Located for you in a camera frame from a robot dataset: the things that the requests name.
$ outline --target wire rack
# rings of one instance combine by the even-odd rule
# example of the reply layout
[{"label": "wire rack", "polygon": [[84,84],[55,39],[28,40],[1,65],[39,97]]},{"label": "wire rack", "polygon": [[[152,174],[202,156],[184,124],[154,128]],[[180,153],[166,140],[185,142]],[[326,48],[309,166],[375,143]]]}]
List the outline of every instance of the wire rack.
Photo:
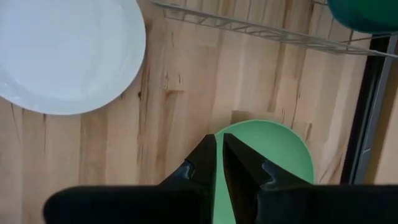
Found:
[{"label": "wire rack", "polygon": [[[333,35],[340,26],[325,0],[150,0],[163,9],[170,19],[201,26],[230,30],[287,44],[307,47],[333,54],[376,55],[398,58],[358,44],[369,39],[397,34],[372,36],[344,28],[345,38]],[[284,24],[284,12],[290,4],[291,24]]]}]

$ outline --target metal frame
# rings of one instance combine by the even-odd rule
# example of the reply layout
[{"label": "metal frame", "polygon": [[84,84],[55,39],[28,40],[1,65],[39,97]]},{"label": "metal frame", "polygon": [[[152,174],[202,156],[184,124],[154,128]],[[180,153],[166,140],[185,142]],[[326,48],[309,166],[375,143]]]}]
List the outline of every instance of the metal frame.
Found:
[{"label": "metal frame", "polygon": [[[249,7],[246,13],[247,14],[246,20],[237,18],[234,15],[234,13],[231,17],[226,17],[215,13],[205,12],[202,9],[203,0],[198,0],[198,2],[201,3],[199,5],[201,6],[197,7],[187,6],[187,0],[181,0],[180,4],[173,4],[170,1],[171,0],[150,0],[150,2],[153,3],[154,5],[161,7],[164,10],[164,16],[169,19],[176,19],[183,22],[189,22],[201,26],[214,27],[217,29],[230,30],[233,32],[253,35],[256,37],[261,37],[287,44],[298,45],[301,47],[307,47],[310,49],[320,50],[322,52],[328,52],[333,54],[377,55],[383,57],[398,58],[398,55],[391,54],[389,52],[385,53],[379,50],[370,50],[367,48],[351,45],[351,43],[354,41],[372,38],[370,37],[364,39],[353,39],[353,33],[354,33],[353,30],[351,30],[349,40],[335,41],[335,40],[324,39],[314,35],[301,34],[283,28],[272,27],[266,24],[249,22],[248,18],[250,17],[250,14],[252,12],[251,3],[253,0],[247,0],[249,1]],[[217,1],[218,7],[220,7],[221,0],[213,0],[213,1]],[[244,1],[244,0],[233,0],[234,9],[236,7],[237,1]],[[264,4],[263,16],[262,16],[263,18],[266,14],[266,6],[268,2],[267,0],[264,1],[266,3]],[[312,1],[312,4],[321,5],[322,11],[324,10],[323,8],[327,7],[327,4],[325,4],[324,2],[318,2],[314,0],[305,0],[305,1]],[[392,35],[396,34],[386,34],[383,35],[382,37],[384,36],[389,37]]]},{"label": "metal frame", "polygon": [[[371,47],[394,54],[398,37],[372,40]],[[349,139],[341,183],[364,182],[393,58],[369,57]]]}]

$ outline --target plate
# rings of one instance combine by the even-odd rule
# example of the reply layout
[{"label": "plate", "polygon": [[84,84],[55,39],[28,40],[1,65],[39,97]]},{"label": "plate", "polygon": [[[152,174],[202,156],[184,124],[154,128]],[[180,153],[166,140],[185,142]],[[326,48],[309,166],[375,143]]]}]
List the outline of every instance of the plate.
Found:
[{"label": "plate", "polygon": [[146,46],[133,0],[2,0],[0,96],[46,114],[78,114],[119,96]]},{"label": "plate", "polygon": [[224,133],[235,135],[278,166],[311,184],[314,183],[315,174],[311,155],[302,139],[290,128],[266,120],[249,120],[233,124],[216,134],[217,169],[213,223],[235,223],[224,176]]}]

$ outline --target wooden floor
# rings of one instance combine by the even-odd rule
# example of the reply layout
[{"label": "wooden floor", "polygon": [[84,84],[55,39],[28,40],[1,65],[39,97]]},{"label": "wooden floor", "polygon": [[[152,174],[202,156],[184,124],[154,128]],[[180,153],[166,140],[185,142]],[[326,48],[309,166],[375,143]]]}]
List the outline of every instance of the wooden floor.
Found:
[{"label": "wooden floor", "polygon": [[[205,2],[211,9],[212,1]],[[228,11],[230,1],[223,2]],[[349,36],[330,12],[309,10],[308,1],[268,2],[266,24]],[[206,133],[253,118],[299,133],[317,182],[338,182],[366,57],[166,21],[148,1],[140,4],[146,59],[112,103],[78,116],[50,116],[0,99],[0,223],[42,223],[43,202],[65,187],[159,183]],[[303,16],[311,22],[303,24]]]}]

